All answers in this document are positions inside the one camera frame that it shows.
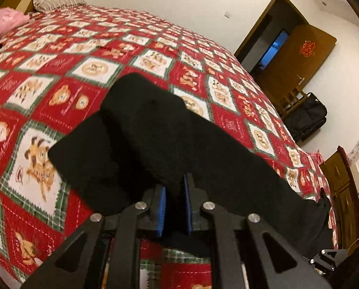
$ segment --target wooden chair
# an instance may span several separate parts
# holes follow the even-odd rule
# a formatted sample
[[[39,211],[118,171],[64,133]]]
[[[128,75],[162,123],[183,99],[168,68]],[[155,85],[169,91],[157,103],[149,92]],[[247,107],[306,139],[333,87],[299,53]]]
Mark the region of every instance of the wooden chair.
[[[284,119],[297,109],[307,98],[307,94],[299,87],[296,87],[288,92],[280,101],[275,101],[273,104],[280,114],[281,119]]]

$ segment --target pillow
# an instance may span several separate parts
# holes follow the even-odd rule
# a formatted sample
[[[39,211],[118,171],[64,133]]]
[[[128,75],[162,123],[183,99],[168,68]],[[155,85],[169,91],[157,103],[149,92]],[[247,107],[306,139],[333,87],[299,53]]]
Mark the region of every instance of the pillow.
[[[9,7],[0,9],[0,38],[9,31],[28,23],[30,16]]]
[[[38,12],[46,13],[55,9],[87,5],[84,0],[34,0],[34,8]]]

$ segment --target door handle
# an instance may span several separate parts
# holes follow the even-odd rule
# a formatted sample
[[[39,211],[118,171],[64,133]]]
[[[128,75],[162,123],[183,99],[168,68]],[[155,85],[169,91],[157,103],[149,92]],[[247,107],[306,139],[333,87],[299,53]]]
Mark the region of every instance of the door handle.
[[[336,165],[335,165],[335,168],[336,168],[337,175],[339,176],[339,178],[341,178],[341,176],[340,176],[340,171],[339,171],[339,169],[337,168]]]
[[[300,79],[300,81],[298,82],[298,85],[301,85],[304,82],[305,77],[300,77],[298,75],[296,75],[296,76],[297,76],[298,79]]]

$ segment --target striped pillow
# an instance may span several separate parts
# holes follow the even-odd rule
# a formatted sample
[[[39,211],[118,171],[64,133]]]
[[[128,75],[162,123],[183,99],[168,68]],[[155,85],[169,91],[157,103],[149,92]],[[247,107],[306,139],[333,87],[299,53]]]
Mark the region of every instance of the striped pillow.
[[[87,5],[87,3],[84,0],[34,0],[34,8],[42,13],[81,5]]]

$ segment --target pink clothing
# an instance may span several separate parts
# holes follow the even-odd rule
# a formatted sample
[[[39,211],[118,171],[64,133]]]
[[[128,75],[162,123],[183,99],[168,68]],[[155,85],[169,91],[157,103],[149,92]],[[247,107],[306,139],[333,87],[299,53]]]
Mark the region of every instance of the pink clothing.
[[[9,7],[0,9],[0,38],[9,31],[28,23],[29,15],[23,15],[22,12],[15,11]]]

